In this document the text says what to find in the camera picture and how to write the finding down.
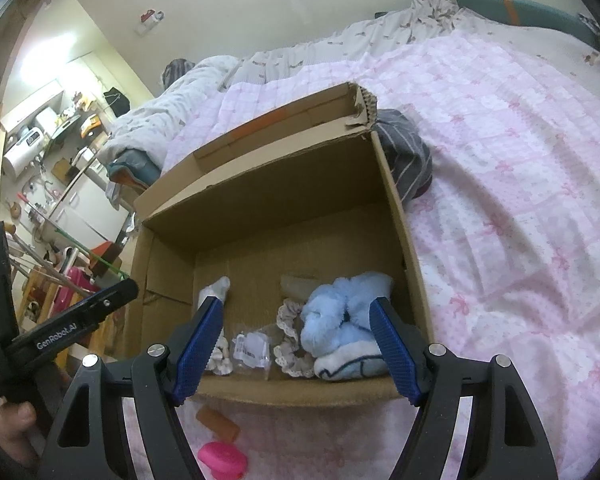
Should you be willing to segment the person left hand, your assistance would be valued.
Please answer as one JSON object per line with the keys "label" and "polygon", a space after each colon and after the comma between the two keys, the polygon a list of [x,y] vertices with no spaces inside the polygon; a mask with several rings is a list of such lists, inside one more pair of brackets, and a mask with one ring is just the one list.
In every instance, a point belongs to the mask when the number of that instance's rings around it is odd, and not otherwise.
{"label": "person left hand", "polygon": [[0,447],[16,463],[28,469],[38,466],[38,453],[28,432],[36,426],[36,411],[30,402],[4,402],[0,406]]}

